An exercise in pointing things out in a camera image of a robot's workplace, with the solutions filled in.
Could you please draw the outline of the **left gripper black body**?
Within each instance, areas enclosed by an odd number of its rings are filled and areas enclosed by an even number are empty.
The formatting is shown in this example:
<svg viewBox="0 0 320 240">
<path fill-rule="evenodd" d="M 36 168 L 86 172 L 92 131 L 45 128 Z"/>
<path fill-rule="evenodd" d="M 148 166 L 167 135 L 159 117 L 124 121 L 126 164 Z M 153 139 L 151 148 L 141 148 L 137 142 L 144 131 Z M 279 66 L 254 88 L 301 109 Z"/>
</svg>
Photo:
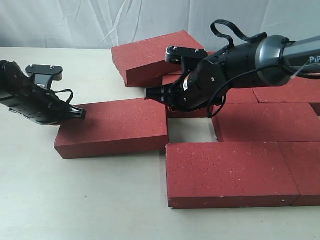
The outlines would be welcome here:
<svg viewBox="0 0 320 240">
<path fill-rule="evenodd" d="M 0 62 L 0 103 L 39 125 L 59 125 L 70 102 L 51 89 L 35 85 L 14 61 Z"/>
</svg>

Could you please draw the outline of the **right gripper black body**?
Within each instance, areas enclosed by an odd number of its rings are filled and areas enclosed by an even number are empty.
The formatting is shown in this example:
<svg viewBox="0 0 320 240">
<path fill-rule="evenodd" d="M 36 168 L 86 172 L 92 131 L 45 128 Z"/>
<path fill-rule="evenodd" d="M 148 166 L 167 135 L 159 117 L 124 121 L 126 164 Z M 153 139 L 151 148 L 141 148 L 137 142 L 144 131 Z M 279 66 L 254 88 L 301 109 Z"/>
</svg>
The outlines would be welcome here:
<svg viewBox="0 0 320 240">
<path fill-rule="evenodd" d="M 245 43 L 208 54 L 193 71 L 171 83 L 173 111 L 193 112 L 224 105 L 231 89 L 261 87 L 255 56 L 257 43 Z"/>
</svg>

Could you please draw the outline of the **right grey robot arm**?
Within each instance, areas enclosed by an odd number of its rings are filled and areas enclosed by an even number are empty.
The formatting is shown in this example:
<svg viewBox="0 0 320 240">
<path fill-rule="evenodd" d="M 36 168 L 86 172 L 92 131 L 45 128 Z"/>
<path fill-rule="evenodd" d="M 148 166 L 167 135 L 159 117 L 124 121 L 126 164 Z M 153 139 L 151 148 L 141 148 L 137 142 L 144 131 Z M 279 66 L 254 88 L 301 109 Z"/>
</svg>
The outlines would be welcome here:
<svg viewBox="0 0 320 240">
<path fill-rule="evenodd" d="M 153 100 L 182 113 L 222 108 L 232 89 L 281 87 L 292 78 L 320 78 L 320 39 L 291 41 L 281 35 L 257 42 L 229 46 L 212 54 L 199 49 L 170 46 L 165 61 L 180 65 L 182 73 L 173 83 L 148 87 Z"/>
</svg>

